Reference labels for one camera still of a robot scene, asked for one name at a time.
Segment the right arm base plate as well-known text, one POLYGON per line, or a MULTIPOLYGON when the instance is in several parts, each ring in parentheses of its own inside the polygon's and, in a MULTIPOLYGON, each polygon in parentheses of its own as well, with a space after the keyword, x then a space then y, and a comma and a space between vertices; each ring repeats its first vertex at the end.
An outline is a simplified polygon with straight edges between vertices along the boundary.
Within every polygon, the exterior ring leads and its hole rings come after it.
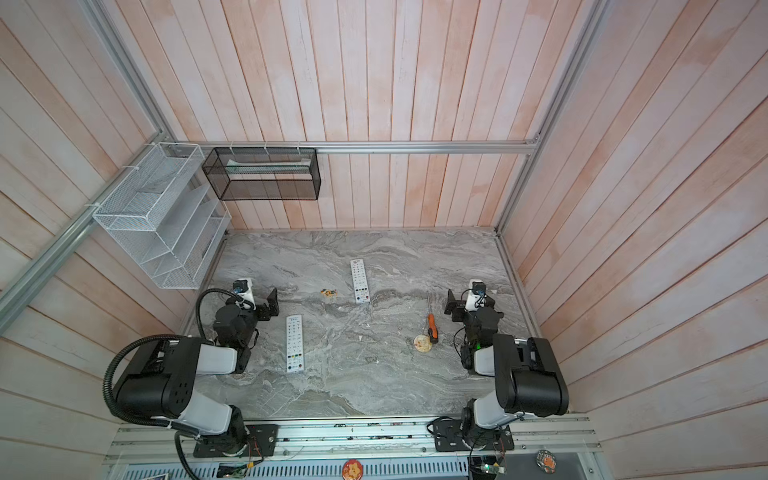
POLYGON ((508 427, 483 429, 447 416, 437 417, 426 424, 438 452, 494 451, 506 453, 515 449, 508 427))

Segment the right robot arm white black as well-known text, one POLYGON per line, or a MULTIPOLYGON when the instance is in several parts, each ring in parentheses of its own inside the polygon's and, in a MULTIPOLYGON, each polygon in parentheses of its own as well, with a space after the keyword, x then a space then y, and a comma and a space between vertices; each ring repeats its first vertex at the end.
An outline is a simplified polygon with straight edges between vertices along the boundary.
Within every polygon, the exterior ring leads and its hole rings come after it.
POLYGON ((490 393, 468 401, 458 418, 430 424, 441 452, 512 447, 507 425, 527 414, 560 416, 569 408, 566 382, 550 342, 518 339, 499 332, 504 314, 482 282, 455 296, 447 292, 445 313, 462 325, 463 342, 454 346, 462 367, 494 380, 490 393))

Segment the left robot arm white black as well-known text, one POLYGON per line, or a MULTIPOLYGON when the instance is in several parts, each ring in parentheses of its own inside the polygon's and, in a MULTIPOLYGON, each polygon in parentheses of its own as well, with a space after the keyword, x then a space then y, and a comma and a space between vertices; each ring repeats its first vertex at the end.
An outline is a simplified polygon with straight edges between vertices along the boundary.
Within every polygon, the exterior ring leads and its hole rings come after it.
POLYGON ((255 303, 238 280, 223 290, 215 314, 214 339, 158 334, 120 350, 104 374, 102 395, 110 413, 127 423, 167 428, 175 438, 194 440, 196 458, 240 458, 261 462, 275 451, 278 427, 249 424, 235 405, 214 400, 195 387, 198 378, 241 374, 259 337, 257 326, 279 314, 277 290, 255 303))

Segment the orange handled screwdriver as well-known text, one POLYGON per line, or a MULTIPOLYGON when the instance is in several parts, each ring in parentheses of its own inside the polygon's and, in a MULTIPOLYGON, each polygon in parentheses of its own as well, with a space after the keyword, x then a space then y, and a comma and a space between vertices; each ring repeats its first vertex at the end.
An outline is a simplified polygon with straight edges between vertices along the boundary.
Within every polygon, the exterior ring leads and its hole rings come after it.
POLYGON ((439 341, 439 334, 433 313, 427 314, 427 331, 430 343, 436 344, 439 341))

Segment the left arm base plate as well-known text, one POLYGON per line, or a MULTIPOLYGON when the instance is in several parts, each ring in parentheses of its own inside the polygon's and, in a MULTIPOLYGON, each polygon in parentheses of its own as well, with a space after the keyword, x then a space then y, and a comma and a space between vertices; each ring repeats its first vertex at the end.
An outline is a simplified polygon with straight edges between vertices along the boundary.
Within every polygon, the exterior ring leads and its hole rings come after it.
POLYGON ((193 457, 271 457, 278 431, 277 424, 244 424, 219 435, 203 436, 194 447, 193 457))

